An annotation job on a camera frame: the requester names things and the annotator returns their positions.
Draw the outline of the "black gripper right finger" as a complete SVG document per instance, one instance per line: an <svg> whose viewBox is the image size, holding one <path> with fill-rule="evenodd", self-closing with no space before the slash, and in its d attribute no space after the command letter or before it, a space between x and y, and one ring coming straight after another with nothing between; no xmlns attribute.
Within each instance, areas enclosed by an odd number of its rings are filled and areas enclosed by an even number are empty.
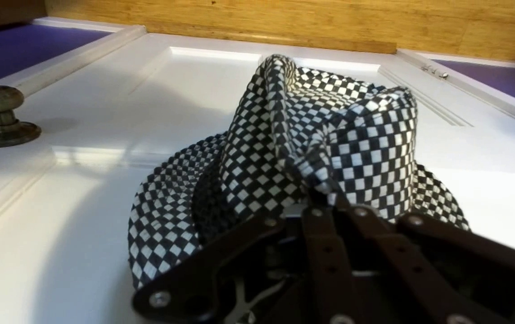
<svg viewBox="0 0 515 324"><path fill-rule="evenodd" d="M515 324L515 249L423 214L307 207L318 315L353 324Z"/></svg>

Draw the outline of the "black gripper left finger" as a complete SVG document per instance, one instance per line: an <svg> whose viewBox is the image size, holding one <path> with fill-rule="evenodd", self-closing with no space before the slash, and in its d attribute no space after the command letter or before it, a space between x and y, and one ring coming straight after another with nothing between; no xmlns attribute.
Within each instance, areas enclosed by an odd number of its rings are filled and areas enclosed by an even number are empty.
<svg viewBox="0 0 515 324"><path fill-rule="evenodd" d="M302 324L300 222L253 216L138 288L144 324Z"/></svg>

